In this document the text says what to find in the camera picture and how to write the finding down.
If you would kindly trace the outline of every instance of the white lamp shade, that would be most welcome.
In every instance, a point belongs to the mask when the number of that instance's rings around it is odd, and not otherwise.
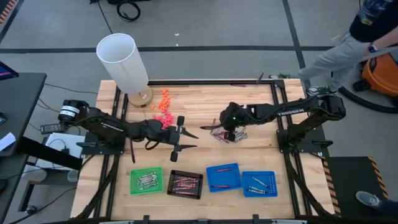
[[[121,91],[135,95],[148,85],[147,71],[131,36],[111,34],[99,42],[96,53]]]

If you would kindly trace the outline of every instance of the lamp base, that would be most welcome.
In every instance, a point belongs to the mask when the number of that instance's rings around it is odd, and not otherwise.
[[[152,94],[152,89],[149,86],[146,86],[146,88],[138,94],[129,94],[129,102],[138,108],[149,106],[153,98],[154,95]]]

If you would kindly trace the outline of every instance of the green tray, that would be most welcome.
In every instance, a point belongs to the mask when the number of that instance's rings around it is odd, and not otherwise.
[[[138,178],[142,175],[151,174],[156,172],[156,177],[158,180],[158,184],[154,187],[150,187],[148,189],[143,189],[141,185],[138,183]],[[151,194],[163,191],[163,170],[161,167],[151,167],[145,169],[136,169],[130,171],[130,194],[131,195],[140,195],[140,194]]]

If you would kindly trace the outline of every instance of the black desk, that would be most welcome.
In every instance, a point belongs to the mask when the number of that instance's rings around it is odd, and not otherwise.
[[[72,169],[79,169],[81,166],[81,159],[23,137],[42,92],[45,78],[44,73],[22,73],[18,78],[0,81],[0,111],[7,118],[7,121],[0,125],[0,138],[10,132],[16,137],[13,145],[0,152],[0,179],[18,174],[7,180],[7,187],[0,195],[0,223],[3,223],[7,215],[29,156]]]

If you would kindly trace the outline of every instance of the black tray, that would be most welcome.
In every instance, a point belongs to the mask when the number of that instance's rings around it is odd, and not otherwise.
[[[178,194],[178,193],[176,193],[176,191],[173,191],[174,188],[178,187],[177,183],[174,183],[174,181],[177,180],[178,177],[191,177],[194,179],[198,179],[198,183],[197,183],[196,187],[194,187],[192,189],[182,190],[184,192],[194,193],[194,195]],[[201,195],[202,186],[203,186],[203,174],[194,174],[191,172],[172,170],[171,174],[170,174],[169,186],[167,187],[167,194],[199,200],[200,195]]]

